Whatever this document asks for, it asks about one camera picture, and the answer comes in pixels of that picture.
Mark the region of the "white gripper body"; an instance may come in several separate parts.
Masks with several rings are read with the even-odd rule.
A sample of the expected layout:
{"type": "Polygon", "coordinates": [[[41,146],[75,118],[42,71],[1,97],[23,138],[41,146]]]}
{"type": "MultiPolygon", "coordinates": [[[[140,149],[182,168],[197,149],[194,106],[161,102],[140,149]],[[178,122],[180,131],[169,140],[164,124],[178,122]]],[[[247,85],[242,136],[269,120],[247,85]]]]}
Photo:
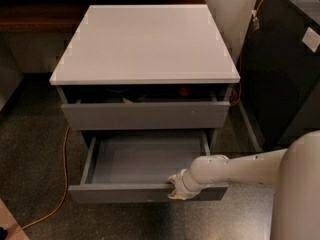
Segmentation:
{"type": "Polygon", "coordinates": [[[177,174],[175,192],[185,197],[185,200],[192,199],[201,192],[201,185],[194,179],[189,169],[183,169],[177,174]]]}

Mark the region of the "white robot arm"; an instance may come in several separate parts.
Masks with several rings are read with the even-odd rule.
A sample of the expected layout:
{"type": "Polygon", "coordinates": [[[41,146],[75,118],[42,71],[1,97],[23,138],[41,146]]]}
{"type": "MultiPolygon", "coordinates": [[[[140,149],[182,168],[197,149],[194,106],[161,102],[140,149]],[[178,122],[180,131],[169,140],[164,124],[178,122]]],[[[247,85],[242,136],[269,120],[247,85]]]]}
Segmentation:
{"type": "Polygon", "coordinates": [[[320,131],[288,148],[230,159],[201,156],[171,175],[173,200],[188,200],[218,183],[258,183],[275,188],[270,240],[320,240],[320,131]]]}

